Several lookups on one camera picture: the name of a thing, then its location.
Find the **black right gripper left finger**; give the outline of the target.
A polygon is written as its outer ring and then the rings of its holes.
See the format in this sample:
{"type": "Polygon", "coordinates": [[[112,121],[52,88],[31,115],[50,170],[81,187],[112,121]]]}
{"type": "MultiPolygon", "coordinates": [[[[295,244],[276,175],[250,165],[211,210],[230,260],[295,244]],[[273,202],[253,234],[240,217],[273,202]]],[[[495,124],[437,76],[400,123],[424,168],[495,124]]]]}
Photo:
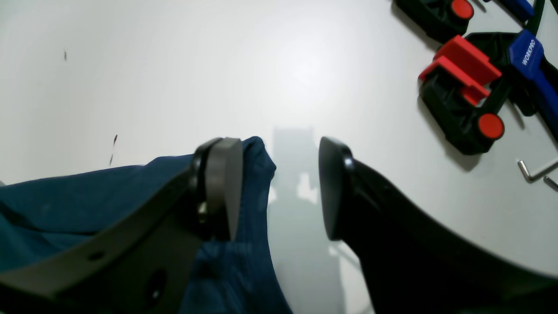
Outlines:
{"type": "Polygon", "coordinates": [[[1,274],[5,314],[175,314],[198,248],[233,241],[243,147],[215,138],[139,209],[44,262],[1,274]]]}

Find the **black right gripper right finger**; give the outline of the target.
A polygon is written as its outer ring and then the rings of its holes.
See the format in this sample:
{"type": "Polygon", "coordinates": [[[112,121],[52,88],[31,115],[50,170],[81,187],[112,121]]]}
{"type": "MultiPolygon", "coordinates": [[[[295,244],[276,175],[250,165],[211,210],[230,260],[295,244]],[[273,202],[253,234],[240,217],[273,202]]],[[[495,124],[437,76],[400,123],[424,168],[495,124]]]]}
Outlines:
{"type": "Polygon", "coordinates": [[[454,234],[335,138],[321,138],[319,177],[327,236],[357,255],[375,313],[557,312],[556,277],[454,234]]]}

